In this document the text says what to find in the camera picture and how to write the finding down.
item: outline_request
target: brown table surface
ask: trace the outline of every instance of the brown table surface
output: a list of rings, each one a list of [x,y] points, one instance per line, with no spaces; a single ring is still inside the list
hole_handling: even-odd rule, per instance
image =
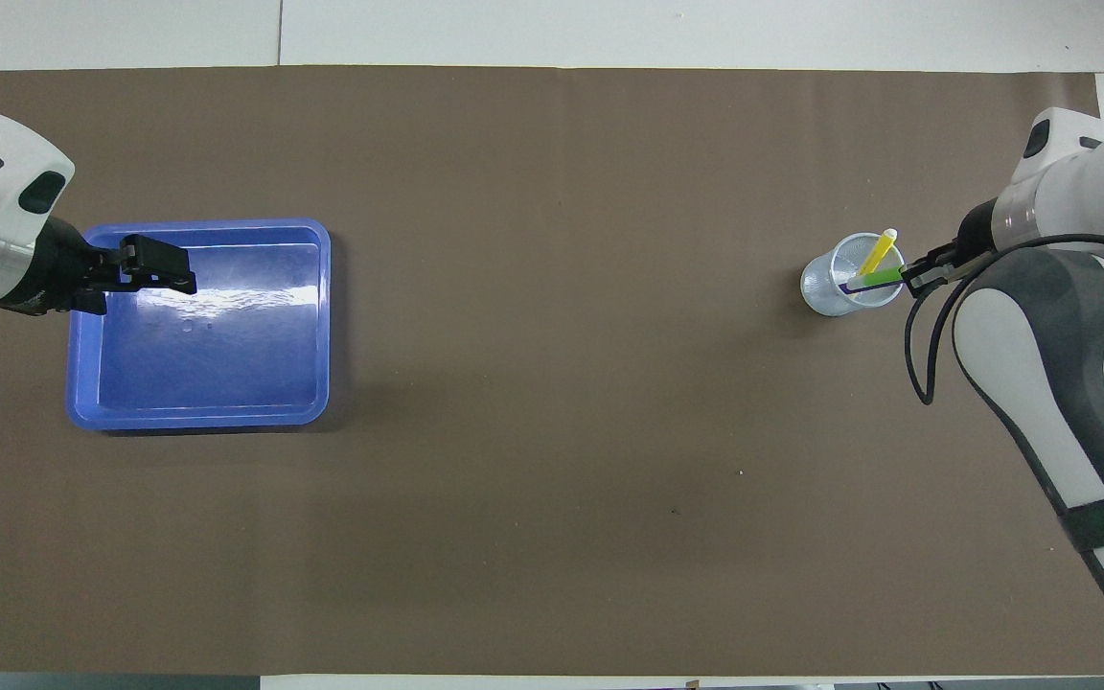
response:
[[[0,310],[0,671],[1104,672],[1104,598],[906,296],[1092,75],[0,73],[56,214],[311,215],[333,384],[290,433],[66,418],[67,319]]]

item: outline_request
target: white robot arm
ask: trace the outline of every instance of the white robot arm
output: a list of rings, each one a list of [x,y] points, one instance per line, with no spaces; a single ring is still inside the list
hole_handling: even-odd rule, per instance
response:
[[[0,115],[0,307],[104,315],[105,293],[168,287],[197,291],[185,250],[128,236],[117,251],[91,247],[52,217],[75,166],[44,137]]]
[[[1047,247],[1052,240],[1090,242]],[[937,285],[965,280],[936,336],[955,301],[965,375],[1016,439],[1104,593],[1102,243],[1104,121],[1052,108],[1037,118],[1012,183],[902,275],[919,305]],[[928,370],[924,402],[930,379]]]

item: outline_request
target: blue plastic tray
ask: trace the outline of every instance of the blue plastic tray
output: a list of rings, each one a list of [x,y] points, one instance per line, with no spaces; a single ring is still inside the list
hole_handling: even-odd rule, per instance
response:
[[[105,224],[190,251],[199,293],[109,294],[73,311],[66,412],[83,428],[307,424],[330,390],[330,237],[310,219]]]

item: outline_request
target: white floor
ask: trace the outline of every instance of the white floor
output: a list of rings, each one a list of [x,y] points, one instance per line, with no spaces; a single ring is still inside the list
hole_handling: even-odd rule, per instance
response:
[[[0,0],[0,70],[298,64],[1092,71],[1104,117],[1104,0]],[[265,687],[688,680],[288,677]],[[796,681],[809,679],[781,679]],[[702,684],[762,682],[772,679]]]

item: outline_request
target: clear plastic cup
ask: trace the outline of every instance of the clear plastic cup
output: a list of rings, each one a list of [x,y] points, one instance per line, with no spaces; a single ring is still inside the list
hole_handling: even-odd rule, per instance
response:
[[[838,242],[837,247],[831,251],[813,258],[803,268],[803,277],[798,283],[803,300],[807,301],[807,306],[815,309],[816,314],[840,317],[849,315],[850,311],[874,309],[893,301],[893,297],[898,297],[902,291],[902,284],[867,289],[863,293],[841,291],[841,285],[846,285],[848,279],[858,274],[859,266],[863,258],[868,257],[871,248],[875,247],[877,240],[880,240],[880,236],[875,233],[858,232]],[[896,245],[893,245],[889,254],[884,255],[884,261],[880,263],[880,269],[890,269],[904,264],[902,253],[898,252]]]

